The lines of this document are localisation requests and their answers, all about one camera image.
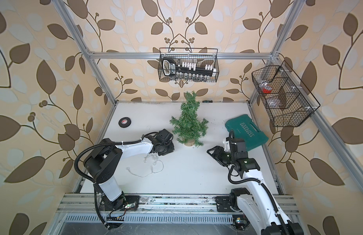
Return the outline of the clear wire string lights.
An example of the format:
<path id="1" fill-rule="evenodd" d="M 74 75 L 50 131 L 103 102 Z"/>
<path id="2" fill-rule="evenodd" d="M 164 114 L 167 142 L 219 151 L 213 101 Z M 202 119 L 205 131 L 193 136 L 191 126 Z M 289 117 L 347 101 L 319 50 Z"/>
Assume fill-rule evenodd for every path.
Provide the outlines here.
<path id="1" fill-rule="evenodd" d="M 164 170 L 164 163 L 156 153 L 149 153 L 143 160 L 126 170 L 133 176 L 145 178 L 152 174 L 158 174 Z"/>

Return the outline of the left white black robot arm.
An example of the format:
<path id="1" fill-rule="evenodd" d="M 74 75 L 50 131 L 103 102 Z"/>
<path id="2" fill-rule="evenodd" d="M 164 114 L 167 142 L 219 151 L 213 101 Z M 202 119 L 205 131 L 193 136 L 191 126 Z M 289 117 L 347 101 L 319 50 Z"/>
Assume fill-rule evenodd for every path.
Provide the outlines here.
<path id="1" fill-rule="evenodd" d="M 77 155 L 74 169 L 82 178 L 92 182 L 95 212 L 106 229 L 120 227 L 118 221 L 123 216 L 112 217 L 113 212 L 127 212 L 136 209 L 139 204 L 139 196 L 126 199 L 114 176 L 120 160 L 140 154 L 163 156 L 172 153 L 175 149 L 172 141 L 173 134 L 163 129 L 130 142 L 113 142 L 106 138 Z"/>

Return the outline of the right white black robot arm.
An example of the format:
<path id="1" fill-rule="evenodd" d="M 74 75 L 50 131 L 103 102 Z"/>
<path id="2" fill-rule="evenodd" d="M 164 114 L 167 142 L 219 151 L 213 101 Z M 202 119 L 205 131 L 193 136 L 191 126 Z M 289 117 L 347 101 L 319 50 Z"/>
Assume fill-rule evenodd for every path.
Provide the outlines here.
<path id="1" fill-rule="evenodd" d="M 264 180 L 260 166 L 248 156 L 244 139 L 236 138 L 230 130 L 224 147 L 215 146 L 207 153 L 221 166 L 228 168 L 228 181 L 244 184 L 229 194 L 230 209 L 242 212 L 258 235 L 302 235 L 299 223 L 284 213 Z"/>

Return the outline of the small green christmas tree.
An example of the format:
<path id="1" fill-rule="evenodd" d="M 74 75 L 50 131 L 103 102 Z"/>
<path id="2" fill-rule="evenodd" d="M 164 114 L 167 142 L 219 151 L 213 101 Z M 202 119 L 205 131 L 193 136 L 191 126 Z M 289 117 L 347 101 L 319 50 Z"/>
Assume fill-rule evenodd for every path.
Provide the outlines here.
<path id="1" fill-rule="evenodd" d="M 205 137 L 208 131 L 209 121 L 205 118 L 198 118 L 200 102 L 196 100 L 196 92 L 185 94 L 186 102 L 181 104 L 179 118 L 171 117 L 170 124 L 174 127 L 173 134 L 177 135 L 177 141 L 183 145 L 203 146 L 201 138 Z"/>

